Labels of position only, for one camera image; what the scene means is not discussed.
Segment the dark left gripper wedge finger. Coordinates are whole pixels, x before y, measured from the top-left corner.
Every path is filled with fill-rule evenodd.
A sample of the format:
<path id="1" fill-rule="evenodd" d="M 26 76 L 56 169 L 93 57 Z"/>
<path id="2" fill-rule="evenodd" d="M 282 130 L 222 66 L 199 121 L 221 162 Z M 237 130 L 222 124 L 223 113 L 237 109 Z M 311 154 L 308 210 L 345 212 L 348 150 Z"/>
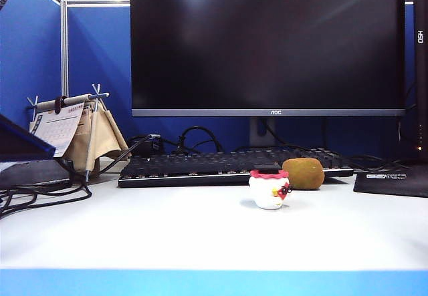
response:
<path id="1" fill-rule="evenodd" d="M 1 161 L 21 162 L 49 160 L 55 147 L 1 115 Z"/>

